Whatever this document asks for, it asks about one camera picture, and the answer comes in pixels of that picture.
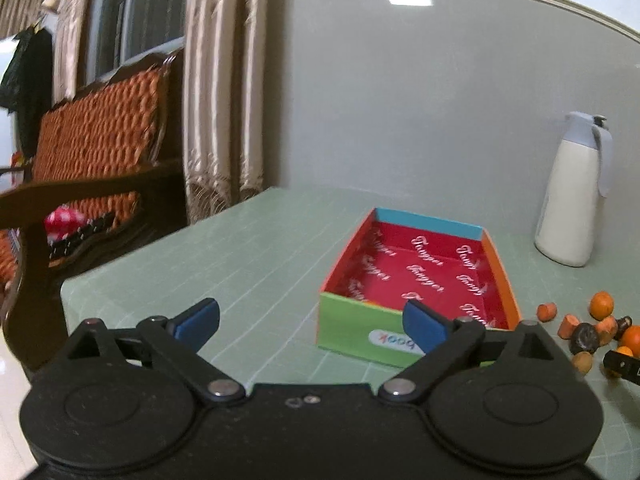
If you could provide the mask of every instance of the green tablecloth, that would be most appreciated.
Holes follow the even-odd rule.
[[[69,329],[87,317],[130,327],[151,314],[172,317],[210,296],[220,304],[221,327],[199,353],[246,386],[366,381],[377,388],[396,370],[316,348],[316,308],[324,277],[364,215],[395,205],[343,190],[268,190],[65,282]],[[425,206],[412,209],[428,214]],[[523,317],[534,317],[539,303],[558,304],[558,318],[545,325],[551,334],[569,312],[588,320],[589,298],[601,289],[615,298],[615,314],[640,321],[634,247],[627,254],[601,251],[587,267],[571,269],[539,254],[531,236],[485,227]],[[568,353],[566,342],[556,340]],[[587,376],[605,412],[590,465],[609,480],[627,480],[640,473],[640,387],[606,380],[597,369],[603,355],[601,349]]]

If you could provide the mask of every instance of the hanging clothes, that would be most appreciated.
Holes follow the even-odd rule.
[[[29,27],[15,37],[14,58],[0,83],[0,106],[16,112],[25,158],[36,154],[40,120],[51,108],[53,41],[46,28]]]

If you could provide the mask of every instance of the blue gripper pad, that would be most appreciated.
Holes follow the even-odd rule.
[[[170,319],[166,329],[194,352],[200,350],[220,327],[220,307],[213,298],[205,298]]]
[[[409,300],[402,311],[402,328],[427,354],[446,341],[453,323],[420,301]]]

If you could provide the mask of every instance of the chair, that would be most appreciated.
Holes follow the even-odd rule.
[[[67,278],[186,225],[181,101],[182,53],[146,56],[54,106],[33,163],[0,170],[26,170],[26,183],[0,194],[0,229],[20,229],[17,264],[0,232],[0,286],[12,283],[0,320],[27,374],[68,337],[60,299]],[[115,220],[51,262],[43,220],[63,204],[88,218],[114,212]]]

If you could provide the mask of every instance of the box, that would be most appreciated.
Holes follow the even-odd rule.
[[[512,330],[520,311],[494,244],[481,227],[374,209],[320,290],[317,344],[405,367],[423,352],[402,331],[416,299],[449,319],[471,316]]]

